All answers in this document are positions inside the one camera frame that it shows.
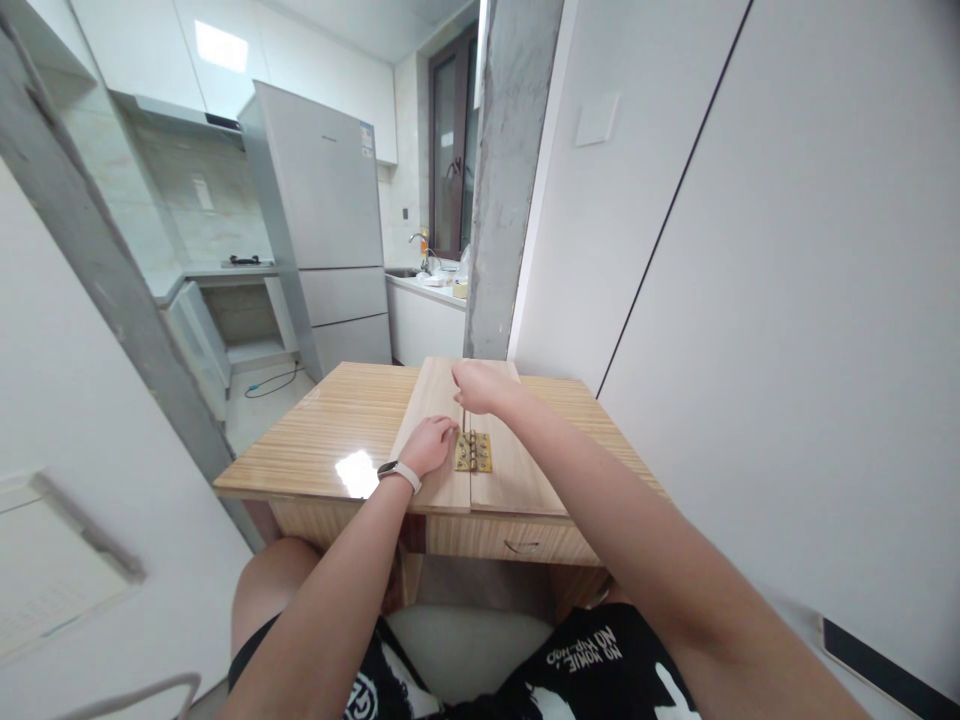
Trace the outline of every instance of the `drawer handle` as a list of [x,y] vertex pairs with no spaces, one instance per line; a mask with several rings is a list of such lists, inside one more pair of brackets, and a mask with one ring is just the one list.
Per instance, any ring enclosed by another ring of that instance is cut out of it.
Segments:
[[540,549],[540,543],[512,543],[509,540],[504,540],[503,544],[507,546],[508,550],[517,555],[533,555]]

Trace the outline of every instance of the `plastic bag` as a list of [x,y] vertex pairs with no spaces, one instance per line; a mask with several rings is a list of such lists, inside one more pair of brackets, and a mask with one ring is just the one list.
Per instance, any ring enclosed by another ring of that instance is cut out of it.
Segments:
[[460,269],[453,276],[453,296],[461,300],[467,299],[467,293],[470,287],[470,271],[473,269],[473,244],[467,245],[467,249],[460,256]]

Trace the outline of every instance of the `smartwatch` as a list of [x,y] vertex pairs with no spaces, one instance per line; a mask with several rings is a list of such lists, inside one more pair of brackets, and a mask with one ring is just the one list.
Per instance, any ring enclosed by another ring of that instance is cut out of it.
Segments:
[[380,469],[377,470],[377,478],[382,480],[387,475],[391,475],[393,473],[403,475],[403,477],[410,481],[410,484],[413,485],[414,495],[420,492],[420,478],[417,477],[417,474],[413,470],[408,468],[399,460],[391,460],[390,462],[381,465]]

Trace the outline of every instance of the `white stool cushion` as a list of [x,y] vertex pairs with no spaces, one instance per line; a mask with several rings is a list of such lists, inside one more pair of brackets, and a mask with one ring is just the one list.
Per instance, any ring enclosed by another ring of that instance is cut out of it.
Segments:
[[527,615],[457,605],[413,605],[387,623],[427,688],[446,703],[494,692],[553,632]]

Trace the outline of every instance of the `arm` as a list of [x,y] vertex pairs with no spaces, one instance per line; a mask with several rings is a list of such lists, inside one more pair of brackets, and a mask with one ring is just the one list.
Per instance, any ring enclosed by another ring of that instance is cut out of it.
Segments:
[[490,368],[464,362],[453,374],[457,401],[499,417],[533,456],[704,718],[868,718],[730,561],[613,455]]
[[[447,417],[427,418],[400,461],[420,477],[438,468],[456,427]],[[264,638],[230,693],[223,720],[343,716],[412,496],[403,476],[383,478]]]

